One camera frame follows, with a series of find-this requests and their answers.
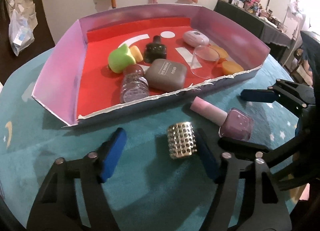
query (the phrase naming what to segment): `green plush toy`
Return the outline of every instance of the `green plush toy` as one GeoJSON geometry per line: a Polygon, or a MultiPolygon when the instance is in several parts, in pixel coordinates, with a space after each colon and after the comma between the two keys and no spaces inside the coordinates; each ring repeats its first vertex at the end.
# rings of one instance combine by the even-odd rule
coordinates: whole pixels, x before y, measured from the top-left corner
{"type": "Polygon", "coordinates": [[[127,66],[135,63],[136,60],[127,44],[123,44],[121,47],[113,50],[108,57],[109,68],[117,74],[121,74],[127,66]]]}

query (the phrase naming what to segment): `screw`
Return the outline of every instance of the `screw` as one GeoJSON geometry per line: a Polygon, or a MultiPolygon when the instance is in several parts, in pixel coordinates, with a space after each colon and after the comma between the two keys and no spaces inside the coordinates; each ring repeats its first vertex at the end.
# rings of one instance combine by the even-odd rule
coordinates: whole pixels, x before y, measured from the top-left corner
{"type": "Polygon", "coordinates": [[[222,157],[223,157],[223,158],[226,158],[226,159],[229,159],[229,158],[231,158],[232,156],[231,156],[230,153],[224,152],[224,153],[222,153],[222,157]]]}
{"type": "Polygon", "coordinates": [[[98,157],[98,153],[96,153],[95,151],[92,151],[88,154],[89,158],[97,158],[98,157]]]}
{"type": "Polygon", "coordinates": [[[262,153],[262,152],[258,151],[258,152],[256,153],[256,158],[262,158],[262,156],[263,156],[263,153],[262,153]]]}
{"type": "Polygon", "coordinates": [[[60,158],[57,158],[56,160],[55,160],[55,163],[56,164],[62,164],[62,163],[64,163],[65,162],[65,160],[64,160],[64,158],[62,158],[62,157],[60,157],[60,158]]]}
{"type": "Polygon", "coordinates": [[[263,164],[264,163],[264,160],[262,158],[256,158],[256,162],[258,164],[263,164]]]}

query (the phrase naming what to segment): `blue tablecloth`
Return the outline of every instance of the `blue tablecloth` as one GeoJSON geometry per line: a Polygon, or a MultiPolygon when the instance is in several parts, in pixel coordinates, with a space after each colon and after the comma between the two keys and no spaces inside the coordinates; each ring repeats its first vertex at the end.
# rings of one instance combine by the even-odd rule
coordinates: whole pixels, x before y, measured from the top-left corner
{"type": "MultiPolygon", "coordinates": [[[[102,185],[120,229],[198,230],[216,185],[206,176],[198,156],[170,159],[165,131],[170,124],[192,121],[216,145],[218,127],[185,109],[192,101],[188,99],[82,129],[61,128],[64,124],[31,98],[51,51],[14,72],[0,94],[0,181],[12,213],[26,226],[34,198],[54,160],[82,158],[122,127],[127,131],[127,144],[114,175],[102,185]]],[[[225,111],[236,107],[250,115],[254,120],[250,141],[276,148],[294,137],[298,119],[278,103],[246,103],[238,97],[242,89],[266,89],[276,78],[291,80],[269,55],[254,78],[203,98],[225,111]]],[[[242,190],[243,182],[230,226],[236,223],[242,190]]],[[[76,191],[83,223],[89,226],[80,182],[76,191]]],[[[291,211],[294,203],[289,192],[283,195],[291,211]]]]}

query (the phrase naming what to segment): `white printed circle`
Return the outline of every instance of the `white printed circle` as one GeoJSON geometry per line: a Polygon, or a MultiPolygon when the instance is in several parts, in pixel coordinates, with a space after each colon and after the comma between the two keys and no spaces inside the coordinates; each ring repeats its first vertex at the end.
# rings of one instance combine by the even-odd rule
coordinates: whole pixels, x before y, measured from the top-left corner
{"type": "Polygon", "coordinates": [[[163,31],[161,32],[160,36],[163,38],[174,38],[176,35],[171,31],[163,31]]]}

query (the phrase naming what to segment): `black bottle cap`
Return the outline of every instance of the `black bottle cap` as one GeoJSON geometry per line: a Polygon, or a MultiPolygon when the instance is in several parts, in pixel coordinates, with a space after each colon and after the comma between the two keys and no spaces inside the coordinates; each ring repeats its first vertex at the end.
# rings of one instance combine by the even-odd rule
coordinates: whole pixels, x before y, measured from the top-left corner
{"type": "Polygon", "coordinates": [[[161,44],[161,37],[160,36],[154,36],[153,37],[153,43],[161,44]]]}

